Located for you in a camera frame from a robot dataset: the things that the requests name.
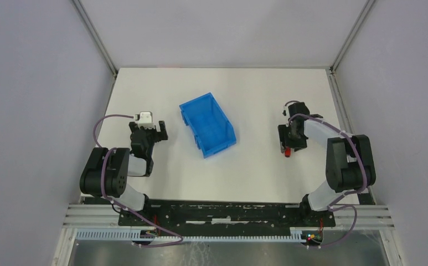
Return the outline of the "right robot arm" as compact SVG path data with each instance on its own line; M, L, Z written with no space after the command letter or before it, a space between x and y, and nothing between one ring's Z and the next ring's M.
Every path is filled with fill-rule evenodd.
M307 148L313 140L326 152L325 181L302 199L304 213L333 211L334 205L347 195L363 192L376 181L370 139L352 135L311 114L304 102L291 100L283 107L287 123L278 126L281 153Z

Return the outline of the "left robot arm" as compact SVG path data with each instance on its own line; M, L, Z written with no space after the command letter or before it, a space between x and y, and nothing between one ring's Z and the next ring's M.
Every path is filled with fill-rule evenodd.
M106 147L96 147L80 177L80 191L93 197L107 198L123 208L141 211L148 196L128 184L129 177L149 177L153 170L156 143L167 141L163 120L154 124L130 122L130 147L118 147L111 154Z

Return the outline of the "red black screwdriver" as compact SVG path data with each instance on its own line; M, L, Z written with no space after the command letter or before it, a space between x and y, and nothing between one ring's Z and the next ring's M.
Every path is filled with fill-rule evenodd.
M286 147L285 150L284 150L285 157L290 157L291 153L292 153L291 148L290 147Z

